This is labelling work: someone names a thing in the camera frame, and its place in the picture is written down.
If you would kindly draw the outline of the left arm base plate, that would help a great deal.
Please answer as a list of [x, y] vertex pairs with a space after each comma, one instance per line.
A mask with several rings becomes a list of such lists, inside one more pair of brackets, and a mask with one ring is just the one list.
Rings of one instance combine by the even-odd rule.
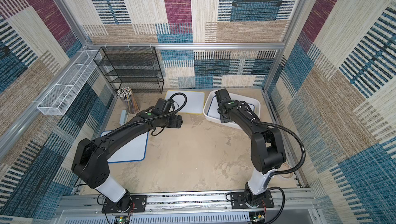
[[143, 213], [146, 208], [147, 195], [124, 195], [117, 203], [104, 198], [103, 214]]

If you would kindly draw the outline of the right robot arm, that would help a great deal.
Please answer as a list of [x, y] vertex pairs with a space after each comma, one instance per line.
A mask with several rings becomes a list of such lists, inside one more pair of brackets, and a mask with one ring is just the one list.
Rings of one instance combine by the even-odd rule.
[[220, 99], [218, 113], [222, 123], [236, 123], [251, 140], [251, 161], [254, 170], [245, 185], [244, 197], [247, 206], [258, 207], [265, 198], [269, 198], [266, 192], [269, 182], [286, 162], [282, 135], [277, 128], [257, 124], [259, 117], [244, 101]]

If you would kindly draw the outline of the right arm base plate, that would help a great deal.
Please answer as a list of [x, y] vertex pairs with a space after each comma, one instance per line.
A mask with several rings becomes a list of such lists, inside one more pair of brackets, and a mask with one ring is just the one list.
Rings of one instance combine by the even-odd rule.
[[259, 195], [252, 195], [249, 191], [230, 192], [226, 194], [226, 200], [231, 203], [232, 209], [260, 209], [273, 208], [274, 202], [269, 191]]

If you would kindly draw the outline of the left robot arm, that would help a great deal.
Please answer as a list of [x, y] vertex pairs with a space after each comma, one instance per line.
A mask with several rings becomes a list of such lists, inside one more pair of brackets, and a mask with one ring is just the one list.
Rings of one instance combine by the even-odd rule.
[[72, 172], [104, 196], [103, 214], [130, 212], [134, 206], [130, 192], [111, 176], [108, 159], [142, 134], [156, 128], [179, 129], [182, 123], [180, 115], [156, 115], [144, 110], [117, 130], [93, 140], [85, 138], [78, 143]]

